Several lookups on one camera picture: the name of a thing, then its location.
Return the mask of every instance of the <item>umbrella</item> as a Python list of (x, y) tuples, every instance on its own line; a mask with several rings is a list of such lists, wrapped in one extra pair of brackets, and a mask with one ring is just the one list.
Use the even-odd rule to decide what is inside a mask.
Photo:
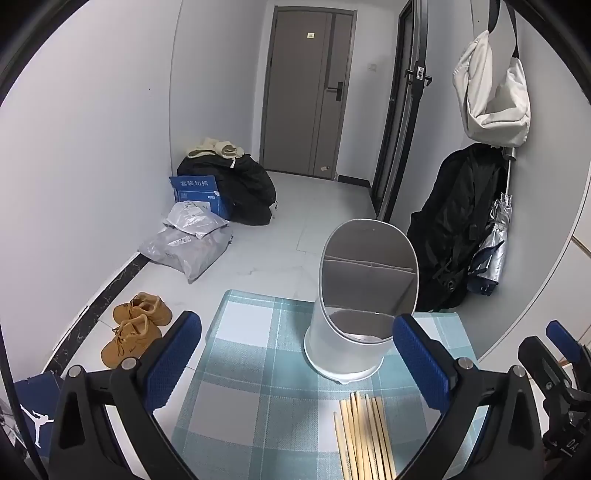
[(501, 193), (501, 198), (495, 200), (492, 205), (491, 232), (481, 243), (468, 270), (468, 291), (487, 297), (492, 294), (501, 280), (507, 252), (507, 236), (511, 224), (513, 197), (508, 192), (511, 160), (515, 158), (515, 153), (507, 154), (505, 158), (509, 160), (505, 190), (507, 193)]

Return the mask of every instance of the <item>door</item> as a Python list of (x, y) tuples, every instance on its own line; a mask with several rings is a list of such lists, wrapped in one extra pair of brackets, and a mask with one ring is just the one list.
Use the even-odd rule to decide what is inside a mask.
[(345, 113), (353, 14), (276, 10), (261, 138), (266, 169), (333, 177)]
[(372, 184), (378, 220), (389, 221), (413, 141), (418, 104), (425, 85), (427, 0), (409, 0), (398, 18), (398, 40), (388, 115)]

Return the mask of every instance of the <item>plastic package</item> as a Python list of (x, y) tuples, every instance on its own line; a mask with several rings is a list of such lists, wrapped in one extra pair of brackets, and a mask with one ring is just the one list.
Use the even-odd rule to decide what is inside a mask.
[(227, 225), (228, 221), (195, 202), (187, 201), (175, 203), (164, 223), (197, 238), (203, 238)]
[(230, 226), (218, 228), (203, 238), (166, 227), (145, 241), (139, 252), (156, 263), (183, 272), (192, 282), (226, 251), (231, 239)]

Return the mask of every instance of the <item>bolt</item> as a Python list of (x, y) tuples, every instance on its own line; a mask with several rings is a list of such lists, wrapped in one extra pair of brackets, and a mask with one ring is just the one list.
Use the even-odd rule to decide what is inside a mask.
[(460, 365), (460, 367), (462, 367), (464, 370), (470, 370), (474, 366), (474, 362), (465, 356), (460, 358), (457, 361), (457, 364)]
[(523, 368), (521, 365), (514, 366), (513, 373), (521, 378), (523, 378), (527, 374), (527, 372), (525, 371), (525, 368)]
[(82, 367), (80, 365), (74, 365), (68, 370), (68, 376), (72, 378), (76, 378), (78, 375), (82, 373)]
[(121, 362), (121, 368), (123, 370), (133, 370), (137, 364), (137, 359), (130, 356)]

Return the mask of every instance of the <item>blue plaid mat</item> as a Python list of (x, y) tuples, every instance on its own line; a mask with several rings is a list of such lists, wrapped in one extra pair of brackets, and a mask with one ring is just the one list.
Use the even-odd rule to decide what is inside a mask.
[[(200, 480), (335, 480), (342, 477), (333, 412), (352, 390), (384, 399), (397, 472), (425, 441), (430, 410), (394, 344), (379, 371), (340, 385), (303, 354), (313, 303), (229, 290), (173, 433)], [(458, 358), (476, 358), (454, 313), (416, 313), (431, 338)], [(459, 473), (482, 427), (480, 408), (447, 476)]]

